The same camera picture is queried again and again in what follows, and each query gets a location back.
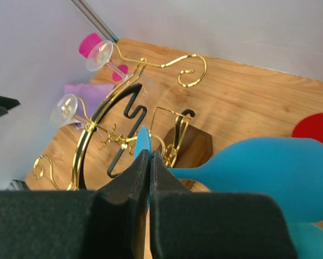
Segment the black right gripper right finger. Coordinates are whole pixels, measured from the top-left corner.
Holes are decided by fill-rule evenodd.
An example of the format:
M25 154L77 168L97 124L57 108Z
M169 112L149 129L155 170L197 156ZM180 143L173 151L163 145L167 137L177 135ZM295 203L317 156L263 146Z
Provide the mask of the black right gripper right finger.
M192 192L150 162L150 249L154 258L297 258L284 216L269 196Z

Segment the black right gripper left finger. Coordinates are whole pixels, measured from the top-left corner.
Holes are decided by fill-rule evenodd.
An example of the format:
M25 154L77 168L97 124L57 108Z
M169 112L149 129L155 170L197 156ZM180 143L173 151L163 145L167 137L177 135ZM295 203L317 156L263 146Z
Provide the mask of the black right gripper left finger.
M0 191L0 258L143 258L149 153L98 190Z

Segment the purple cloth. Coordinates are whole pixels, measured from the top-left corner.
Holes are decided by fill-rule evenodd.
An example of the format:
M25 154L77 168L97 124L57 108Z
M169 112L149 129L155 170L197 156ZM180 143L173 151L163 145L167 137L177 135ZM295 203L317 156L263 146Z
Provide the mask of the purple cloth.
M68 84L64 86L64 95L74 94L76 97L81 98L90 118L114 87L114 84Z

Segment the pink wine glass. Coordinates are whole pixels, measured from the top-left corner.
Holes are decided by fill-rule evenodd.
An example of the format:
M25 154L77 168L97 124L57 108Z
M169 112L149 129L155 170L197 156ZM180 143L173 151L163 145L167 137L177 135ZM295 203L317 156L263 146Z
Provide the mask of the pink wine glass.
M97 33L87 35L79 45L79 53L86 58L86 68L97 71L103 66L113 70L114 81L125 80L128 77L128 67L123 64L116 66L112 62L114 44L110 40L102 39Z

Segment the blue wine glass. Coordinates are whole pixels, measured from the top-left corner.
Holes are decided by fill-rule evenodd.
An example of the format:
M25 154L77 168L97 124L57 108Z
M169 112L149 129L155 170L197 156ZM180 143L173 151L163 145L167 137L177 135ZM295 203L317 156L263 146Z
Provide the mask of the blue wine glass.
M288 223L299 259L323 259L323 229L311 223Z
M199 194L204 207L218 208L218 199L227 195L263 194L289 221L323 220L323 143L311 138L246 139L199 167L168 170L210 190Z

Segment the red wine glass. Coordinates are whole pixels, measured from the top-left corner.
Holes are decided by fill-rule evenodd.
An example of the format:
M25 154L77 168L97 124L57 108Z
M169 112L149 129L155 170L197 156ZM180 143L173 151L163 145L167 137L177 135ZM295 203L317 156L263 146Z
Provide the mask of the red wine glass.
M291 137L312 138L323 143L323 112L313 114L298 122Z

